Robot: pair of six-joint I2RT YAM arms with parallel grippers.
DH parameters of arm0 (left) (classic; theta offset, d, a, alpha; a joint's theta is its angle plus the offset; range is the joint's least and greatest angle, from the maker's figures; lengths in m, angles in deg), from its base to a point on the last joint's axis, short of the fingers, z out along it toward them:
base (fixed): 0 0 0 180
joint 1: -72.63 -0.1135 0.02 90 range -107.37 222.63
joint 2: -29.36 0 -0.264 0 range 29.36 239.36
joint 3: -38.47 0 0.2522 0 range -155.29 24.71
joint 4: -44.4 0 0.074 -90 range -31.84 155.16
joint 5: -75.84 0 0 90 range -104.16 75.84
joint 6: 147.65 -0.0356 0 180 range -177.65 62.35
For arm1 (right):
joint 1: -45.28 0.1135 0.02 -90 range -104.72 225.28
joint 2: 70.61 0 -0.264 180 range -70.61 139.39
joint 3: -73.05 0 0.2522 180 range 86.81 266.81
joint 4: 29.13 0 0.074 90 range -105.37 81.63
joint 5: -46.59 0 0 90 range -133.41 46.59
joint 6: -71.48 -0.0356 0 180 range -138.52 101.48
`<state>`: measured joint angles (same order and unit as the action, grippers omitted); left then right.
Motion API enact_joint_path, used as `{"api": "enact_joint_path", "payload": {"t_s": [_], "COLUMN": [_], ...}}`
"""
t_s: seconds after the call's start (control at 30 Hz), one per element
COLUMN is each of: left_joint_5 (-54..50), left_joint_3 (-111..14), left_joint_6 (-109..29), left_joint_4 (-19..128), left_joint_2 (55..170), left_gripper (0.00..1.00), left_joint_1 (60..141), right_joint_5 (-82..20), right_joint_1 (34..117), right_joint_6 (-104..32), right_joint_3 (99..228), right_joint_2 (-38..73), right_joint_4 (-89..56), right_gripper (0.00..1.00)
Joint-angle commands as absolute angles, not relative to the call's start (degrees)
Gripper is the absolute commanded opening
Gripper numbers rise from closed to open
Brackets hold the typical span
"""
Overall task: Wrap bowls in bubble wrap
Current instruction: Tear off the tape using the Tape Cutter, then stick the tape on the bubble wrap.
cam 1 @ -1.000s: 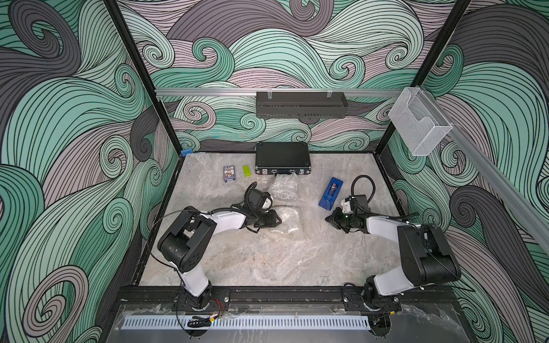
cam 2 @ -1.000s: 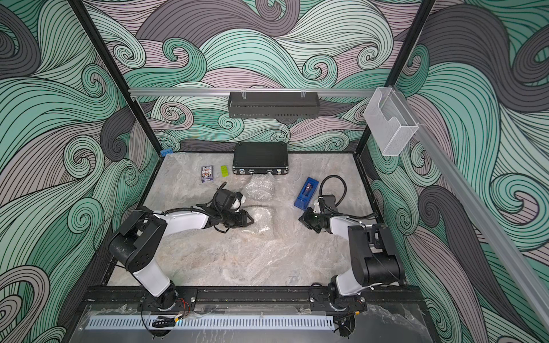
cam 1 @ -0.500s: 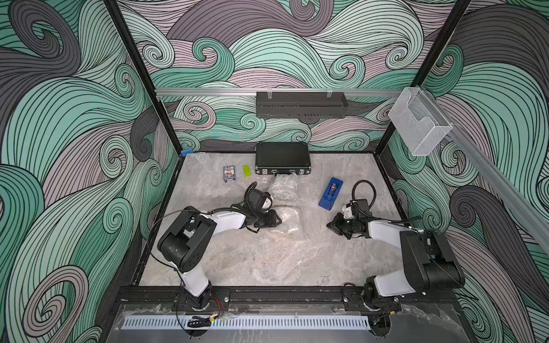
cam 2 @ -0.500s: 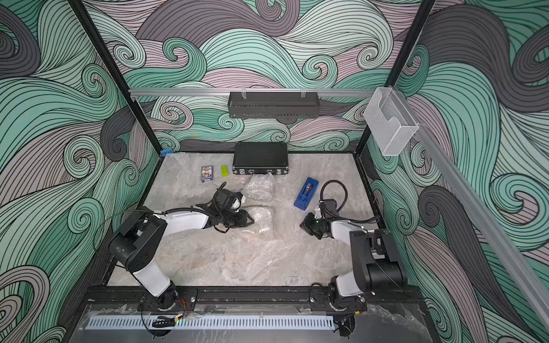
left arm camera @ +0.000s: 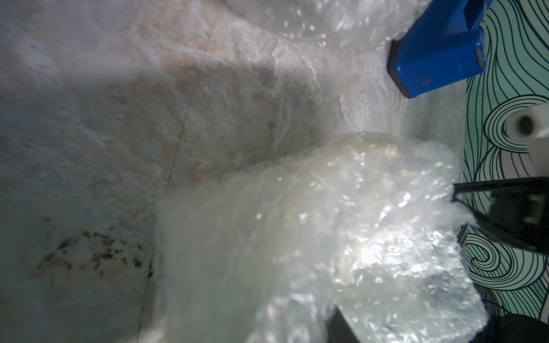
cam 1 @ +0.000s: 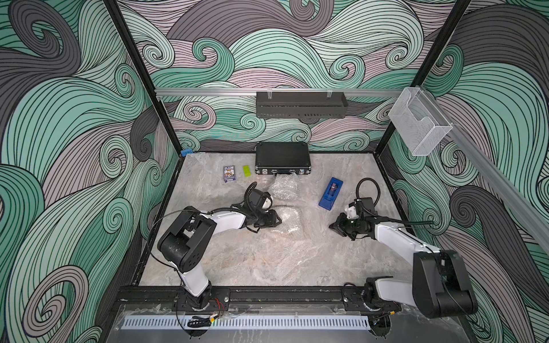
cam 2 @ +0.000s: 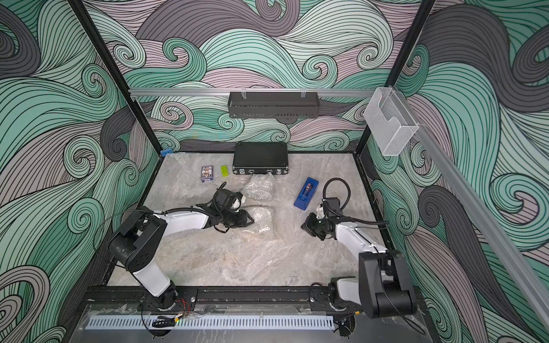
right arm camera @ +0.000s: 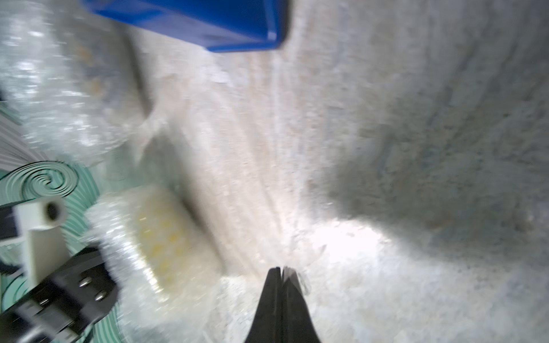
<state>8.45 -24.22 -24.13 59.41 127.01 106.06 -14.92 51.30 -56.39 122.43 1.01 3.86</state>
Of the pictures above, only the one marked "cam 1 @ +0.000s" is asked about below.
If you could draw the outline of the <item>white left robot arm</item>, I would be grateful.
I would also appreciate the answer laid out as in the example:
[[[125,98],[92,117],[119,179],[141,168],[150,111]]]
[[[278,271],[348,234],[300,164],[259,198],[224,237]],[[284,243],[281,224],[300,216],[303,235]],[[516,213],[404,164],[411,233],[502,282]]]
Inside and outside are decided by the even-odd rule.
[[[241,229],[258,233],[283,222],[273,209],[254,212],[246,207],[222,207],[201,212],[188,206],[176,213],[178,217],[159,239],[157,250],[176,270],[186,293],[199,303],[210,296],[212,284],[201,261],[214,235]]]

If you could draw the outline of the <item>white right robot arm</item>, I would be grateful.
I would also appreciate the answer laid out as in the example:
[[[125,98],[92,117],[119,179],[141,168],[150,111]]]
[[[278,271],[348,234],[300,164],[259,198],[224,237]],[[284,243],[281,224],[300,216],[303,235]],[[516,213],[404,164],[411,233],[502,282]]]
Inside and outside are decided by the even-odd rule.
[[[383,304],[406,304],[429,319],[472,315],[478,301],[463,258],[407,232],[407,222],[381,216],[340,213],[329,229],[353,241],[369,238],[393,250],[413,268],[410,282],[373,277],[365,283],[364,302],[379,310]]]

